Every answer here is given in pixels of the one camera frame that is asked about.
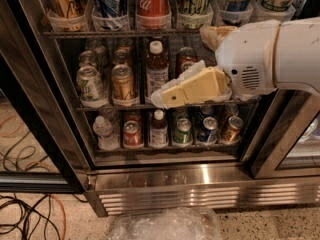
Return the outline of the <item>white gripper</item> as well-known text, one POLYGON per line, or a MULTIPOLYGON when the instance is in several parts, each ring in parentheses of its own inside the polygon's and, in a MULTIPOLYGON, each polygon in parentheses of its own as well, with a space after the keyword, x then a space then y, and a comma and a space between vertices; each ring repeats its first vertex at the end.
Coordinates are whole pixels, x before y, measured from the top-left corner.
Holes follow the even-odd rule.
POLYGON ((237 96, 267 95, 276 90, 273 81, 275 44, 281 22, 267 20, 235 26, 202 26, 202 42, 215 52, 219 66, 192 64, 151 94, 158 108, 176 108, 203 102, 227 101, 237 96))

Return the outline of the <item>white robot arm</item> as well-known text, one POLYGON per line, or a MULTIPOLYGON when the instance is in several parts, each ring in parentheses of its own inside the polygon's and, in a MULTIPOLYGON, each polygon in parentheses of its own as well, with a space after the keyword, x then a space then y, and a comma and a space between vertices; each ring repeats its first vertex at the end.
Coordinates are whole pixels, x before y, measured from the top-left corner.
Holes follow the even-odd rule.
POLYGON ((217 65, 190 66, 151 95, 158 108, 208 101, 248 101, 278 89, 320 94, 320 19, 275 19, 233 26, 205 26, 202 42, 217 65))

